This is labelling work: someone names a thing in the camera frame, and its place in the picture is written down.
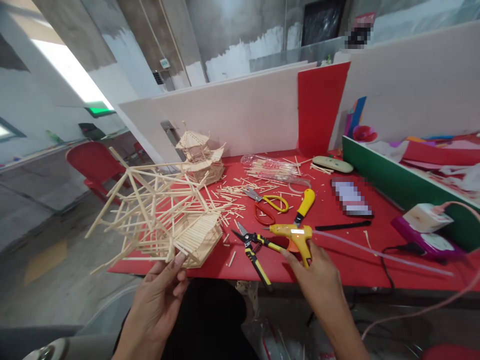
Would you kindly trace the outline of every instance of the yellow-handled pliers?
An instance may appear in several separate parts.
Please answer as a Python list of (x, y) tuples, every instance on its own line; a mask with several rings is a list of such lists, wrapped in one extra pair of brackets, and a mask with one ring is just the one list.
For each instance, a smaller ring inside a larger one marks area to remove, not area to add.
[[(245, 254), (246, 256), (250, 259), (253, 267), (256, 270), (256, 273), (260, 277), (261, 282), (265, 286), (266, 290), (269, 293), (272, 293), (274, 291), (274, 287), (272, 286), (272, 283), (265, 273), (264, 269), (262, 268), (262, 265), (260, 265), (259, 260), (257, 259), (257, 252), (260, 250), (262, 245), (265, 245), (269, 247), (272, 250), (275, 250), (277, 252), (280, 252), (281, 249), (283, 249), (281, 246), (278, 246), (277, 244), (271, 242), (270, 240), (264, 238), (260, 234), (257, 233), (248, 233), (247, 230), (242, 226), (242, 224), (238, 223), (238, 228), (240, 229), (241, 234), (236, 232), (235, 230), (232, 230), (232, 232), (240, 239), (243, 241), (245, 244)], [(258, 243), (258, 246), (255, 247), (255, 249), (252, 247), (252, 242)]]

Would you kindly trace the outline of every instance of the red cardboard sheet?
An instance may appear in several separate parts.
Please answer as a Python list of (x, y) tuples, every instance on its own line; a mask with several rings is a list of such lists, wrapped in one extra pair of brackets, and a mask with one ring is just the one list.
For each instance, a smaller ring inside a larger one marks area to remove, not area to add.
[(433, 147), (410, 141), (403, 159), (438, 165), (472, 166), (480, 163), (480, 150)]
[(298, 73), (298, 149), (305, 157), (329, 149), (349, 68), (344, 62)]

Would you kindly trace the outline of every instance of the fingernail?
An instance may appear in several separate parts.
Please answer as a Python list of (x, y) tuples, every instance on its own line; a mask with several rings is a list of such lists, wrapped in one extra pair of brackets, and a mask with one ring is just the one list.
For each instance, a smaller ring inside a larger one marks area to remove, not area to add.
[(175, 256), (173, 263), (175, 264), (175, 267), (182, 266), (186, 259), (187, 256), (183, 252), (180, 252), (177, 256)]

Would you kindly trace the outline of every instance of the red plastic chair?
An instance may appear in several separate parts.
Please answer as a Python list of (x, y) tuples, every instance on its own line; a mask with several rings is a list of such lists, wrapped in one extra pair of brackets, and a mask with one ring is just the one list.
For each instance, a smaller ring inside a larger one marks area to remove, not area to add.
[(135, 149), (136, 154), (140, 158), (141, 162), (145, 163), (144, 158), (142, 157), (142, 155), (140, 155), (140, 151), (145, 151), (144, 147), (137, 141), (136, 143), (133, 144), (133, 148)]
[(454, 344), (440, 344), (432, 346), (427, 349), (422, 360), (478, 360), (480, 359), (480, 351), (472, 350), (466, 347), (454, 345)]
[[(67, 151), (66, 160), (86, 179), (83, 183), (99, 197), (104, 203), (109, 193), (104, 187), (108, 179), (120, 180), (125, 173), (125, 168), (115, 160), (110, 151), (99, 142), (86, 142), (77, 145)], [(130, 187), (127, 181), (123, 183), (127, 189)], [(120, 205), (120, 200), (113, 200)]]

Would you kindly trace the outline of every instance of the red-handled scissors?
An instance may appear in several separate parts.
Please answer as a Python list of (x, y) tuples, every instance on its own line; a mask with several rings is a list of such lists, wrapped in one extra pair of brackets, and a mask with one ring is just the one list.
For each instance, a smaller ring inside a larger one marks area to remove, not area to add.
[[(271, 205), (272, 208), (274, 208), (275, 210), (281, 212), (281, 213), (286, 213), (288, 210), (289, 210), (289, 203), (287, 202), (287, 200), (285, 200), (283, 197), (281, 196), (277, 196), (277, 195), (265, 195), (265, 196), (261, 196), (261, 195), (258, 195), (251, 187), (247, 186), (246, 189), (243, 189), (243, 192), (245, 194), (247, 194), (249, 197), (251, 197), (253, 200), (255, 200), (255, 219), (257, 219), (257, 221), (262, 224), (262, 225), (265, 225), (265, 226), (270, 226), (270, 225), (273, 225), (275, 224), (276, 220), (274, 218), (274, 216), (269, 212), (269, 211), (266, 211), (262, 206), (259, 205), (259, 202), (262, 201), (262, 200), (265, 200), (267, 203), (269, 203)], [(277, 199), (277, 200), (280, 200), (284, 205), (285, 205), (285, 208), (284, 209), (281, 209), (279, 208), (277, 205), (275, 205), (273, 202), (271, 202), (269, 199)], [(258, 210), (260, 210), (261, 212), (263, 212), (268, 218), (270, 218), (270, 222), (267, 222), (267, 221), (264, 221), (262, 220), (260, 217), (259, 217), (259, 213), (258, 213)]]

